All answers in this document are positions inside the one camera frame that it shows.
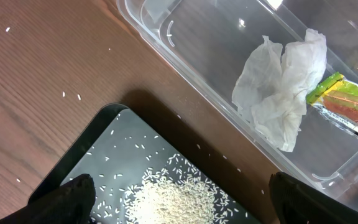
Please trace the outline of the yellow green snack wrapper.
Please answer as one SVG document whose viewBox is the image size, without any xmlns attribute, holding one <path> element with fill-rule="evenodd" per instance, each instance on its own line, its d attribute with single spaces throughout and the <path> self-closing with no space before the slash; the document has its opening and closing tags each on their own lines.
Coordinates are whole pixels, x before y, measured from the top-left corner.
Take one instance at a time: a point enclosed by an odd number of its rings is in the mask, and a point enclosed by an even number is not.
<svg viewBox="0 0 358 224">
<path fill-rule="evenodd" d="M 339 129 L 358 139 L 358 84 L 336 72 L 306 97 L 306 102 Z"/>
</svg>

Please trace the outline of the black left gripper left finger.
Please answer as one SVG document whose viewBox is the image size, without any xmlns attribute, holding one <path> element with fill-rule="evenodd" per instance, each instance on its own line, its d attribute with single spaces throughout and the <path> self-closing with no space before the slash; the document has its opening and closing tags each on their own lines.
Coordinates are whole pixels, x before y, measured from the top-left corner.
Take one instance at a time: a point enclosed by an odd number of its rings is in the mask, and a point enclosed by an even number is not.
<svg viewBox="0 0 358 224">
<path fill-rule="evenodd" d="M 0 219 L 0 224 L 85 224 L 96 200 L 93 178 L 81 174 L 24 208 Z"/>
</svg>

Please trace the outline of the black plastic tray bin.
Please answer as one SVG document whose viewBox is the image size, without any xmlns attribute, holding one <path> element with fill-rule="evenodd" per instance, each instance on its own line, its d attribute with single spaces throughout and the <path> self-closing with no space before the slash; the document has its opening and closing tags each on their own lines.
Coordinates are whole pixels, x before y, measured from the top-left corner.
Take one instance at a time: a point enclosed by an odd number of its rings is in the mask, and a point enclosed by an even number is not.
<svg viewBox="0 0 358 224">
<path fill-rule="evenodd" d="M 96 191 L 90 223 L 128 223 L 126 205 L 148 180 L 205 182 L 214 194 L 214 223 L 258 223 L 203 172 L 127 106 L 103 107 L 33 191 L 32 203 L 81 174 Z"/>
</svg>

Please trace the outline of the pile of white rice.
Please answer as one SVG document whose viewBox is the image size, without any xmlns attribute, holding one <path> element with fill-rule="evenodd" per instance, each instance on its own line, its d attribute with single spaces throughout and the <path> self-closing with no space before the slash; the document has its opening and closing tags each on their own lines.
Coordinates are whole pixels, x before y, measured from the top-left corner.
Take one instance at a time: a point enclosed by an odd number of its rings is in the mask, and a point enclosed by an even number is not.
<svg viewBox="0 0 358 224">
<path fill-rule="evenodd" d="M 128 223 L 214 223 L 214 194 L 205 182 L 148 180 L 126 205 Z"/>
</svg>

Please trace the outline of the clear plastic bin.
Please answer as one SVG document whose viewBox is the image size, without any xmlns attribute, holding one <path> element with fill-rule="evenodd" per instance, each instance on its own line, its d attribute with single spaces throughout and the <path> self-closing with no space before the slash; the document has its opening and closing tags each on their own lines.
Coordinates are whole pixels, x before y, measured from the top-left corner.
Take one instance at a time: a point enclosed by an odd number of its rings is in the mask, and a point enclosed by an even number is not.
<svg viewBox="0 0 358 224">
<path fill-rule="evenodd" d="M 309 106 L 293 152 L 274 150 L 242 121 L 235 82 L 263 36 L 287 44 L 307 28 L 328 41 L 326 75 L 358 83 L 358 1 L 118 0 L 123 18 L 278 168 L 358 211 L 358 138 Z"/>
</svg>

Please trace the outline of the white tissue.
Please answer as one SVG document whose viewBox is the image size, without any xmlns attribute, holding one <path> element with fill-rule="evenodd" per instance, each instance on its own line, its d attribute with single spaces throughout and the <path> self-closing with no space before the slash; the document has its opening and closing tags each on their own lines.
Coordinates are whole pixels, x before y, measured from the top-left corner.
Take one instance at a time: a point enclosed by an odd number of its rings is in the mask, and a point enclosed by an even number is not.
<svg viewBox="0 0 358 224">
<path fill-rule="evenodd" d="M 232 102 L 274 148 L 292 152 L 306 114 L 306 96 L 326 70 L 326 37 L 307 29 L 302 42 L 282 45 L 263 39 L 245 62 Z"/>
</svg>

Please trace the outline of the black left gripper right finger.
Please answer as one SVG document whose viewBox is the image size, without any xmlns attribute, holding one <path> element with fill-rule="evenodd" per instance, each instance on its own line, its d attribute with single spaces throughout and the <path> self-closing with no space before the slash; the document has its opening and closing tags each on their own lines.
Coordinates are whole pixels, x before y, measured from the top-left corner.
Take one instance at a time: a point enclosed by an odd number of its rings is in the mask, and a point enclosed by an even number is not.
<svg viewBox="0 0 358 224">
<path fill-rule="evenodd" d="M 280 223 L 358 224 L 358 212 L 284 173 L 270 176 L 270 199 Z"/>
</svg>

